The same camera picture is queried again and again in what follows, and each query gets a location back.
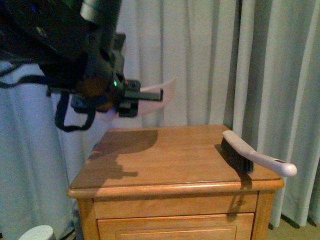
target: cleaning brush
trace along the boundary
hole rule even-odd
[[[283,177],[297,174],[295,165],[255,151],[231,130],[223,132],[221,148],[230,157],[232,167],[242,173],[253,172],[256,163]]]

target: white brush handle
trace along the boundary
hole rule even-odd
[[[250,161],[264,166],[283,177],[293,177],[297,174],[297,167],[295,165],[255,151],[233,131],[224,131],[223,137],[234,150]]]

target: drawer front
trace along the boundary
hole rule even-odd
[[[142,231],[122,231],[115,234],[117,240],[234,240],[235,226],[176,228]]]
[[[94,200],[97,219],[253,213],[257,192],[216,193],[202,196]]]
[[[253,213],[99,219],[101,240],[249,240]]]

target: wooden nightstand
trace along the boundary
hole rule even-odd
[[[264,240],[283,180],[237,173],[223,125],[111,129],[67,194],[86,240]]]

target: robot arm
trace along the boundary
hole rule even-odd
[[[60,93],[55,124],[65,132],[87,130],[97,112],[116,109],[135,117],[139,100],[162,101],[160,93],[140,92],[140,82],[125,79],[121,54],[126,36],[116,33],[121,0],[84,0],[71,9],[59,0],[0,0],[0,61],[39,64],[44,76],[26,76],[15,84],[47,85],[47,95]],[[65,126],[69,97],[84,126]]]

